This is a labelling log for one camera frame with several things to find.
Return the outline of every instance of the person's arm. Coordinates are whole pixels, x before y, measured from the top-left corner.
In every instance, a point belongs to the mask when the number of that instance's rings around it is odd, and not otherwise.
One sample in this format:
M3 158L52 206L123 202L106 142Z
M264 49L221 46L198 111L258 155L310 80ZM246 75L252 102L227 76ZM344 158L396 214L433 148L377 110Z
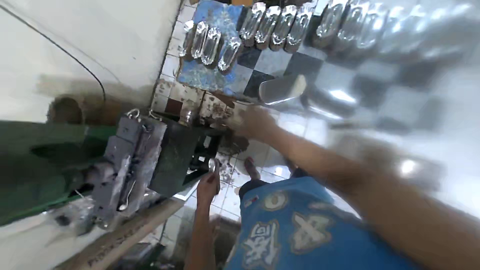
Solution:
M185 260L185 270L215 269L213 233L210 226L210 204L220 184L218 172L209 173L197 186L197 210L193 223L190 250Z
M269 144L343 197L392 247L431 269L480 269L478 219L282 130L265 110L249 107L234 127Z

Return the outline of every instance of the person's foot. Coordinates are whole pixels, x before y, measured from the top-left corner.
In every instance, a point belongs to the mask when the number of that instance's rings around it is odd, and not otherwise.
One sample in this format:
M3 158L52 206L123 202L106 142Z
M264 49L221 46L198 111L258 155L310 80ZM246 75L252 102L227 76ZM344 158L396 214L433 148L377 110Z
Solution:
M257 171L255 163L251 157L246 158L246 160L243 162L243 165L245 166L245 169L252 180L260 179L260 174Z

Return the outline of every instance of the person's hand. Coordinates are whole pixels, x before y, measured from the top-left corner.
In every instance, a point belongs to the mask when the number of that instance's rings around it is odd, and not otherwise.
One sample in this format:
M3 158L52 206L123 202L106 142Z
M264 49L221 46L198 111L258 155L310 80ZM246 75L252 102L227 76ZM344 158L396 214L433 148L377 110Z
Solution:
M227 125L235 131L235 135L260 142L265 142L278 128L275 119L260 106L248 106L246 110L241 110L240 117L227 119Z
M212 204L213 197L218 194L220 187L220 175L218 169L215 172L207 173L197 186L197 206L207 207Z

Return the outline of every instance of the electrical cable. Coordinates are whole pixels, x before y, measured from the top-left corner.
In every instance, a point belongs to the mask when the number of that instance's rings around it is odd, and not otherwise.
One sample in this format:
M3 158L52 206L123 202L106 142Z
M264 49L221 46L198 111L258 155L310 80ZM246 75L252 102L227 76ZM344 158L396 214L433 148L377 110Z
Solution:
M50 41L53 45L55 45L57 48L59 48L60 50L62 50L64 53L66 53L68 56L72 57L77 63L79 63L85 70L88 71L88 73L90 73L94 78L95 80L98 82L98 84L100 85L100 87L102 88L102 96L103 96L103 103L105 103L105 101L107 101L107 96L106 96L106 93L105 93L105 88L103 87L103 84L102 82L100 81L100 79L91 71L89 70L82 62L80 62L80 60L78 60L76 57L74 57L71 53L69 53L67 50L65 50L62 46L60 46L58 43L56 43L55 41L53 41L51 38L49 38L47 35L43 34L42 32L40 32L38 29L36 29L33 25L29 24L26 20L20 18L18 15L16 15L15 13L13 13L12 11L10 11L8 8L6 8L4 5L0 4L0 9L2 9L3 11L5 11L6 13L8 13L9 15L11 15L12 17L14 17L15 19L19 20L21 23L23 23L24 25L28 26L30 29L34 30L35 32L39 33L42 37L44 37L46 40Z

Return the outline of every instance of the row of aluminum molds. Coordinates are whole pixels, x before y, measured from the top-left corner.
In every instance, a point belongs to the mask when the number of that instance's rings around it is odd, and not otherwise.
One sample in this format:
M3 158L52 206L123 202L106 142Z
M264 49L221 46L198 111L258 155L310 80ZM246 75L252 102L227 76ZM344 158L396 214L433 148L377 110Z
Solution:
M179 48L181 57L189 56L193 59L200 59L206 66L212 65L216 61L217 55L221 57L218 61L220 72L229 72L232 63L235 62L241 47L241 40L238 37L231 37L219 51L222 33L217 27L210 27L206 22L199 22L197 25L193 21L187 21L183 28L185 40Z
M240 37L246 47L254 44L258 49L270 46L273 51L283 48L286 52L298 50L307 32L314 7L305 3L300 8L289 5L283 8L265 3L253 4L240 29Z
M378 53L389 61L438 60L460 55L478 42L479 19L470 4L425 12L367 0L330 0L315 31L319 49L348 55Z

